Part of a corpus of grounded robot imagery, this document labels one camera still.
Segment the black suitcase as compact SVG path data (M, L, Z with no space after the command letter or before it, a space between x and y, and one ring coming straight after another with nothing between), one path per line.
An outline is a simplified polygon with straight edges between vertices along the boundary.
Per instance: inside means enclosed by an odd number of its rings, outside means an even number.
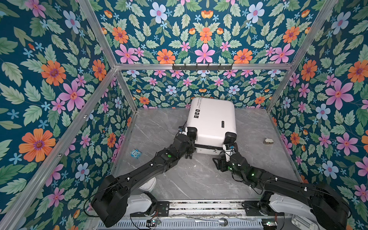
M185 133L194 140L196 153L230 154L237 139L234 104L220 99L194 98Z

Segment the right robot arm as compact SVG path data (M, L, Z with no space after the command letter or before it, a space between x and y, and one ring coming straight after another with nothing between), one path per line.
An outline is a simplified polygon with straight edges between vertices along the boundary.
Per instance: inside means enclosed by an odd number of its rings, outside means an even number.
M251 166L235 146L223 146L221 157L213 158L216 168L229 171L237 180L262 196L258 209L263 214L289 213L306 217L325 230L344 230L350 218L348 203L328 184L292 181Z

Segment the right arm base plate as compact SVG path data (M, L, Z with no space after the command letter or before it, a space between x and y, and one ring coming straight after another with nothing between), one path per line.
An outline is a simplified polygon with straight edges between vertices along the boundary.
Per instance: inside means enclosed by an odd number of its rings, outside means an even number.
M261 200L246 200L241 203L247 216L277 216L284 217L284 212L276 212L265 199Z

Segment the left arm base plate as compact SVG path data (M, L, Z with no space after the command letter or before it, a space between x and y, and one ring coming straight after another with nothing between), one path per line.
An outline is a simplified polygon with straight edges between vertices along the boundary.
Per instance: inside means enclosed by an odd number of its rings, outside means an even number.
M169 201L158 201L157 203L152 204L146 212L137 212L131 214L131 217L168 217L170 210L170 202Z

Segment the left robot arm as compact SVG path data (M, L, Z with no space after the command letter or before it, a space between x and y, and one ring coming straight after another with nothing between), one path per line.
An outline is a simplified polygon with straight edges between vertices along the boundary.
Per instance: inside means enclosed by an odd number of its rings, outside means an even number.
M104 225L109 228L118 223L126 213L131 192L175 167L182 157L194 152L194 144L194 137L179 133L169 147L158 151L143 166L118 177L107 176L91 202Z

